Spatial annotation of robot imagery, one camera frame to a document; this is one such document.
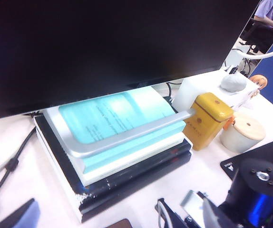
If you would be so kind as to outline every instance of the yellow tin box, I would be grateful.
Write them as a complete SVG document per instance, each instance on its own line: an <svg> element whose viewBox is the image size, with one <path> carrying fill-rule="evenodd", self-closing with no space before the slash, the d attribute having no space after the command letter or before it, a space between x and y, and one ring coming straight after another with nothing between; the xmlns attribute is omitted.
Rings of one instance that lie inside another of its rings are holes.
<svg viewBox="0 0 273 228"><path fill-rule="evenodd" d="M198 151L209 145L234 112L212 93L197 96L191 108L196 114L185 120L183 133Z"/></svg>

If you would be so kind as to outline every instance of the book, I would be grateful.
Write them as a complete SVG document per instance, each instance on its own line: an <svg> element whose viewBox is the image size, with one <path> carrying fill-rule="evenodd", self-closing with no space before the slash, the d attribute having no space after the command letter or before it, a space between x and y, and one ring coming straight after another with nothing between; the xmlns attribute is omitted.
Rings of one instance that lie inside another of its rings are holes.
<svg viewBox="0 0 273 228"><path fill-rule="evenodd" d="M172 148L85 187L45 117L34 117L34 121L38 139L80 222L186 164L191 157L192 145L185 138Z"/></svg>
<svg viewBox="0 0 273 228"><path fill-rule="evenodd" d="M162 151L165 151L175 145L183 142L185 135L180 132L170 137L160 140L150 146L131 153L125 157L117 159L111 163L105 164L97 169L84 173L84 162L81 159L68 155L78 177L84 186L88 186L129 166L150 158Z"/></svg>
<svg viewBox="0 0 273 228"><path fill-rule="evenodd" d="M56 113L58 113L57 121L59 122L61 117L76 142L82 144L103 141L116 134L125 137L125 132L128 130L175 114L168 102L152 87L62 105L57 108ZM53 122L52 125L58 131L57 128L60 124ZM83 173L93 172L171 135L182 132L184 127L185 122L178 121L93 156L83 158Z"/></svg>

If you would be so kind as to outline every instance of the white desk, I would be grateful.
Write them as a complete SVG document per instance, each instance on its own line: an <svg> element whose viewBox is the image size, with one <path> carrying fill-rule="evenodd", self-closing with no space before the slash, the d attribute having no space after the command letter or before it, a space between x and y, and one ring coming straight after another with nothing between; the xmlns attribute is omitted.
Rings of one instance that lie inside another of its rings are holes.
<svg viewBox="0 0 273 228"><path fill-rule="evenodd" d="M255 147L272 142L273 105L259 95L246 106L240 111L256 117L266 129L266 138ZM33 127L32 120L25 116L0 120L0 163L18 149ZM190 189L206 192L216 205L222 203L231 181L219 163L235 155L221 145L217 136L207 148L195 152L189 163L79 224L45 152L33 136L19 158L17 169L0 190L0 221L28 199L35 198L41 210L40 228L102 228L123 218L129 219L134 228L158 227L154 205L160 197L182 218L185 213L179 205Z"/></svg>

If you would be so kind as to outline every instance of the black cylindrical motor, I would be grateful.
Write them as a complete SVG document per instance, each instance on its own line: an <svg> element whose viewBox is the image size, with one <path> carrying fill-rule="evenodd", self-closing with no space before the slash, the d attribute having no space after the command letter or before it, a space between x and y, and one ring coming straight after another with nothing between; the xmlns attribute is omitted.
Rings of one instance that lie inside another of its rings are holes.
<svg viewBox="0 0 273 228"><path fill-rule="evenodd" d="M225 204L254 227L261 227L273 214L273 164L245 159L235 174Z"/></svg>

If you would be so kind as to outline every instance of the computer monitor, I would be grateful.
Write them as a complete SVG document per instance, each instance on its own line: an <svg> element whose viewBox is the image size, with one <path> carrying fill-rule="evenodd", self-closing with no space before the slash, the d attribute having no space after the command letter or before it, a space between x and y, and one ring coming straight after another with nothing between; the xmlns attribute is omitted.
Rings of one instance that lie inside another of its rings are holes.
<svg viewBox="0 0 273 228"><path fill-rule="evenodd" d="M0 1L0 118L217 70L257 4Z"/></svg>

